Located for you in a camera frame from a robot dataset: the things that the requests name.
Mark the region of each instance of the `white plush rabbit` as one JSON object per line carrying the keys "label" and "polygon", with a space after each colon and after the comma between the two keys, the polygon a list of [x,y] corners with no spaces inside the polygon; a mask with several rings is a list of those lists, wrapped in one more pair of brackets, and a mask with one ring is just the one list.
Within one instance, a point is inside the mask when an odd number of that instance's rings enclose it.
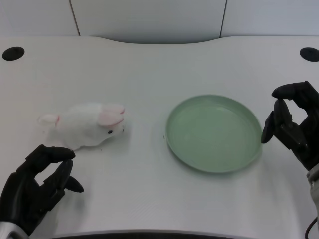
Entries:
{"label": "white plush rabbit", "polygon": [[43,115],[40,124],[55,124],[61,139],[70,149],[96,146],[124,131],[124,106],[88,103],[70,108],[60,115]]}

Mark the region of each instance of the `cable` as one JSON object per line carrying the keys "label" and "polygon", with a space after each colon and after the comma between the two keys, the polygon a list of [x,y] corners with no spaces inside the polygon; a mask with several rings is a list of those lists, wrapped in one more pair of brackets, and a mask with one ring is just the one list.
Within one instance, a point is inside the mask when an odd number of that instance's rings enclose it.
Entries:
{"label": "cable", "polygon": [[315,218],[315,219],[309,224],[309,226],[307,227],[306,232],[305,232],[305,239],[309,239],[309,238],[308,238],[309,231],[310,231],[310,229],[313,227],[313,225],[316,223],[316,221],[317,221],[317,218]]}

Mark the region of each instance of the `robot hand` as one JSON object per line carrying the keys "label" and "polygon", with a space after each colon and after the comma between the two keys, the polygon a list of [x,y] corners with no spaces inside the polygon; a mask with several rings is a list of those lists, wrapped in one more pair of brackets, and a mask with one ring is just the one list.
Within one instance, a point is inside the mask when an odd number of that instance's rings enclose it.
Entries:
{"label": "robot hand", "polygon": [[[51,211],[64,196],[64,189],[83,192],[81,184],[70,176],[74,157],[74,152],[67,148],[45,147],[44,145],[36,148],[26,158],[26,162],[9,176],[4,186],[0,198],[2,225],[8,223],[11,227],[17,225],[27,235],[30,235],[45,214]],[[34,179],[35,176],[51,163],[58,162],[62,163],[39,186]]]}
{"label": "robot hand", "polygon": [[[261,142],[267,143],[274,135],[292,150],[306,170],[311,170],[319,163],[319,94],[305,81],[280,86],[272,96],[277,100],[266,119]],[[308,116],[300,125],[293,122],[284,99],[293,100],[307,112]]]}

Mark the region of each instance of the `black circular hole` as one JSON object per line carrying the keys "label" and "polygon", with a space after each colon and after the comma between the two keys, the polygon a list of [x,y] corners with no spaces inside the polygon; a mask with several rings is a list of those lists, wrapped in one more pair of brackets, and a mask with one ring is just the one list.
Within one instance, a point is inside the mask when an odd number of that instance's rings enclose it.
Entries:
{"label": "black circular hole", "polygon": [[306,61],[317,62],[319,61],[319,51],[311,47],[305,47],[300,50],[300,55]]}
{"label": "black circular hole", "polygon": [[19,46],[9,48],[4,51],[2,58],[6,61],[15,61],[24,55],[24,49]]}

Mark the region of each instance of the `wall seam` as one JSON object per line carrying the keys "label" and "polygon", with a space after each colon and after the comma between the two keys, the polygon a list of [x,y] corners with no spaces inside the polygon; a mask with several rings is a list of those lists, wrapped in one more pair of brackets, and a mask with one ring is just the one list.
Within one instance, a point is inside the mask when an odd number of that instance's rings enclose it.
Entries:
{"label": "wall seam", "polygon": [[223,30],[224,18],[225,18],[225,13],[226,13],[226,8],[227,8],[227,2],[228,2],[228,0],[226,0],[226,2],[225,2],[225,9],[224,9],[223,20],[222,20],[222,22],[221,22],[221,28],[220,28],[219,38],[221,38],[221,32],[222,32],[222,30]]}
{"label": "wall seam", "polygon": [[78,23],[77,23],[76,18],[75,18],[75,14],[74,14],[74,10],[73,10],[73,6],[72,6],[71,0],[69,0],[69,3],[70,3],[71,10],[72,10],[72,14],[73,14],[73,19],[74,19],[74,22],[75,22],[75,26],[76,26],[76,29],[77,29],[78,34],[79,34],[79,36],[80,36],[81,34],[80,34],[80,30],[79,30]]}

